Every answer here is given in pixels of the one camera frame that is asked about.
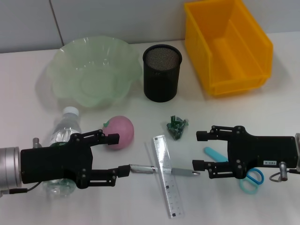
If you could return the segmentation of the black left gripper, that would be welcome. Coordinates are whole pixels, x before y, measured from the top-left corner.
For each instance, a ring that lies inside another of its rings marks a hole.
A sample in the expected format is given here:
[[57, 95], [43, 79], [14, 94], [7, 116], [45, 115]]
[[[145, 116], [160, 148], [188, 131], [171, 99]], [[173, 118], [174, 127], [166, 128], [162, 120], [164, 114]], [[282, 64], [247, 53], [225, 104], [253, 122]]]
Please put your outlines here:
[[24, 184], [70, 179], [79, 189], [114, 187], [117, 178], [128, 177], [130, 165], [107, 170], [92, 170], [93, 145], [115, 145], [120, 135], [105, 135], [102, 129], [73, 134], [62, 145], [25, 149], [20, 153], [21, 178]]

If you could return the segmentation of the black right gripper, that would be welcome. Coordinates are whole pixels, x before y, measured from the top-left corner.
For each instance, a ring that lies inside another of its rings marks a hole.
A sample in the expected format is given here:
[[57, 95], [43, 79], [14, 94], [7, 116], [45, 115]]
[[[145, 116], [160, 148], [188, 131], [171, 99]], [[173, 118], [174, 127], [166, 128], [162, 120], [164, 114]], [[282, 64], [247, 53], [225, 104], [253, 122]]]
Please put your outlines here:
[[210, 131], [197, 131], [196, 138], [197, 141], [227, 141], [229, 162], [192, 161], [193, 170], [207, 170], [210, 179], [243, 179], [252, 168], [279, 168], [280, 163], [291, 169], [297, 166], [297, 147], [293, 136], [255, 136], [243, 126], [213, 125]]

